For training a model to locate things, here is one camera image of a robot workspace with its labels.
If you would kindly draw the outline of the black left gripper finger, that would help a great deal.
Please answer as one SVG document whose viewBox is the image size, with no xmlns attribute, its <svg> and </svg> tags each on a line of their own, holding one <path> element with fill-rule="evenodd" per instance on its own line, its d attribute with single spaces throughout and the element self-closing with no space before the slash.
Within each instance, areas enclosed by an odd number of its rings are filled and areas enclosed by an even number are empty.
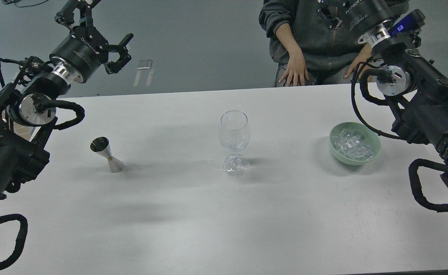
<svg viewBox="0 0 448 275">
<path fill-rule="evenodd" d="M 103 45 L 103 52 L 119 54 L 117 61 L 106 61 L 104 63 L 107 74 L 119 73 L 131 61 L 131 55 L 128 53 L 127 45 L 133 37 L 133 33 L 129 33 L 117 45 L 109 45 L 107 43 Z"/>
<path fill-rule="evenodd" d="M 72 29 L 75 26 L 75 11 L 80 12 L 80 25 L 93 27 L 91 10 L 100 3 L 99 0 L 69 0 L 55 16 L 55 21 Z"/>
</svg>

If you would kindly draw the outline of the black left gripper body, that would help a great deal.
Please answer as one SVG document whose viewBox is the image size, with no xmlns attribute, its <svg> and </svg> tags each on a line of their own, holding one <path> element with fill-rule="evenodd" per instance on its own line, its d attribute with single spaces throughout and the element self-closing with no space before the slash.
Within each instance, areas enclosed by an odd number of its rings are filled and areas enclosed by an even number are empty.
<svg viewBox="0 0 448 275">
<path fill-rule="evenodd" d="M 107 44 L 107 39 L 95 27 L 75 26 L 51 52 L 49 59 L 67 62 L 80 74 L 75 81 L 86 83 L 100 65 L 108 61 L 108 54 L 100 48 Z"/>
</svg>

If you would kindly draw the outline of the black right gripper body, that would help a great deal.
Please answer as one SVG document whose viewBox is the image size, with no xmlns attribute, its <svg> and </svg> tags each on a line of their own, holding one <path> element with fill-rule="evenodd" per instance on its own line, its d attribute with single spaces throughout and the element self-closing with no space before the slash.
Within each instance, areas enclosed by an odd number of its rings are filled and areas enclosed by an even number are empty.
<svg viewBox="0 0 448 275">
<path fill-rule="evenodd" d="M 357 37 L 358 44 L 377 45 L 391 37 L 394 16 L 383 0 L 319 0 L 317 14 L 329 30 L 341 26 Z"/>
</svg>

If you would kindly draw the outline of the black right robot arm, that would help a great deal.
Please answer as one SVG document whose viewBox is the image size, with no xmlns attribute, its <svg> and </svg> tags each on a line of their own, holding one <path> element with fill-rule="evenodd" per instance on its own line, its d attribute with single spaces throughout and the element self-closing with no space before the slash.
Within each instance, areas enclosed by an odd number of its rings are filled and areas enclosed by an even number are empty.
<svg viewBox="0 0 448 275">
<path fill-rule="evenodd" d="M 419 205 L 448 212 L 448 204 L 434 204 L 423 195 L 418 168 L 441 171 L 448 188 L 448 78 L 418 52 L 424 14 L 416 9 L 395 22 L 383 0 L 320 0 L 317 12 L 329 29 L 346 26 L 359 44 L 367 43 L 372 56 L 354 69 L 351 100 L 354 112 L 366 125 L 355 101 L 359 83 L 365 100 L 388 106 L 394 115 L 393 134 L 368 125 L 378 136 L 407 143 L 432 144 L 442 163 L 416 159 L 409 166 L 413 197 Z"/>
</svg>

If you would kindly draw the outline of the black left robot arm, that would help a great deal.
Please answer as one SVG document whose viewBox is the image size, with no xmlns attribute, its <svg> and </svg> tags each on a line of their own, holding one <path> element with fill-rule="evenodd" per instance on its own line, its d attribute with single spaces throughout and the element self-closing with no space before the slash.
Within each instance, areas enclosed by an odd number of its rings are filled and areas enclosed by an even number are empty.
<svg viewBox="0 0 448 275">
<path fill-rule="evenodd" d="M 111 45 L 93 23 L 92 10 L 98 3 L 69 0 L 62 7 L 55 21 L 70 33 L 47 61 L 36 56 L 0 58 L 0 201 L 46 167 L 50 154 L 45 146 L 54 130 L 65 130 L 84 119 L 81 105 L 59 100 L 72 83 L 86 83 L 100 66 L 107 74 L 119 73 L 131 61 L 127 45 L 133 34 Z M 11 221 L 18 221 L 19 230 L 13 252 L 0 262 L 0 270 L 18 260 L 26 242 L 27 219 L 21 214 L 0 216 L 0 224 Z"/>
</svg>

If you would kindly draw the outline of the person left hand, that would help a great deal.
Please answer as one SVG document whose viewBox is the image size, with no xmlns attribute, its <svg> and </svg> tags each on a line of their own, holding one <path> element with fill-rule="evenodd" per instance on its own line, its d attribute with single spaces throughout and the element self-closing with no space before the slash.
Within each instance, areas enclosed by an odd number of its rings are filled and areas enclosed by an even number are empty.
<svg viewBox="0 0 448 275">
<path fill-rule="evenodd" d="M 362 50 L 357 55 L 357 57 L 352 61 L 350 66 L 348 66 L 348 69 L 344 74 L 344 79 L 349 79 L 350 77 L 352 77 L 357 65 L 359 65 L 360 63 L 366 63 L 368 59 L 371 57 L 372 57 L 372 47 L 368 43 L 366 43 L 362 48 Z"/>
</svg>

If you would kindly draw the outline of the person right hand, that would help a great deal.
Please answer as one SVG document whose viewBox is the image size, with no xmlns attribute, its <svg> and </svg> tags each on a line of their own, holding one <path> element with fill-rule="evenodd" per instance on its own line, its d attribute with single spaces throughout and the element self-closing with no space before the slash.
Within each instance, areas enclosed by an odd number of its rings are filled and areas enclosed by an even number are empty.
<svg viewBox="0 0 448 275">
<path fill-rule="evenodd" d="M 287 68 L 280 75 L 278 84 L 285 87 L 305 86 L 309 78 L 302 50 L 294 50 L 289 52 L 289 54 L 290 59 L 287 63 Z"/>
</svg>

